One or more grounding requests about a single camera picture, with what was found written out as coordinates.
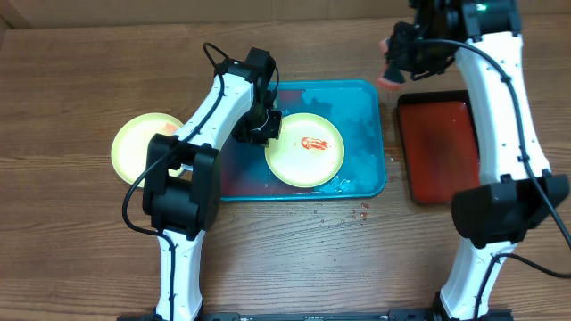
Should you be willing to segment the red and black sponge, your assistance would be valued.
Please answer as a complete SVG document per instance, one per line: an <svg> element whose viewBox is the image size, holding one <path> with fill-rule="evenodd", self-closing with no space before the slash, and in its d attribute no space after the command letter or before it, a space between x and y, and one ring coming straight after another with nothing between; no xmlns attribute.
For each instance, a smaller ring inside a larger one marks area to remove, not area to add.
<svg viewBox="0 0 571 321"><path fill-rule="evenodd" d="M402 75L398 54L393 48L391 38L388 37L380 41L379 47L385 59L385 65L381 70L377 83L389 90L399 90L406 80Z"/></svg>

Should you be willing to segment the green plate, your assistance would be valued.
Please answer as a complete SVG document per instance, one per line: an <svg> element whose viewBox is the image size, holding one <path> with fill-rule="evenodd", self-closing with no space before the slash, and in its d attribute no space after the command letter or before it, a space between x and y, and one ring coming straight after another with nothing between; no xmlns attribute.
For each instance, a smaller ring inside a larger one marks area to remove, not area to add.
<svg viewBox="0 0 571 321"><path fill-rule="evenodd" d="M147 148L155 134L171 136L183 123L165 113L146 113L127 122L114 137L111 161L116 174L132 185L146 166Z"/></svg>
<svg viewBox="0 0 571 321"><path fill-rule="evenodd" d="M325 184L343 165L344 141L327 119L295 113L282 119L277 139L264 151L270 171L282 182L299 188Z"/></svg>

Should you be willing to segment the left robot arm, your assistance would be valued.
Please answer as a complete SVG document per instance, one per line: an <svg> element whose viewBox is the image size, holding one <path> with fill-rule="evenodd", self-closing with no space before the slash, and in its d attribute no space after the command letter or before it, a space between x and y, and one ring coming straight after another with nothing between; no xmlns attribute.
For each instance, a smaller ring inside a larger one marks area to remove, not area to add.
<svg viewBox="0 0 571 321"><path fill-rule="evenodd" d="M221 149L229 138L267 146L280 133L274 107L278 69L269 52L252 48L244 61L215 63L211 91L173 135L147 148L142 208L161 249L161 295L155 320L198 320L202 244L221 201Z"/></svg>

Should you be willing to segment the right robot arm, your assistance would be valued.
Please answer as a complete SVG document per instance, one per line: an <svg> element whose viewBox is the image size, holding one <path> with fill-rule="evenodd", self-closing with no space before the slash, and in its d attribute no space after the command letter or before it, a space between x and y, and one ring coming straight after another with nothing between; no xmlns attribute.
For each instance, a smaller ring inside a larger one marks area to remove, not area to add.
<svg viewBox="0 0 571 321"><path fill-rule="evenodd" d="M570 186L539 144L522 69L522 22L513 1L413 0L412 23L381 42L379 84L401 86L456 65L471 105L480 184L451 201L459 248L450 276L416 320L509 320L488 300L504 262L545 218L556 217Z"/></svg>

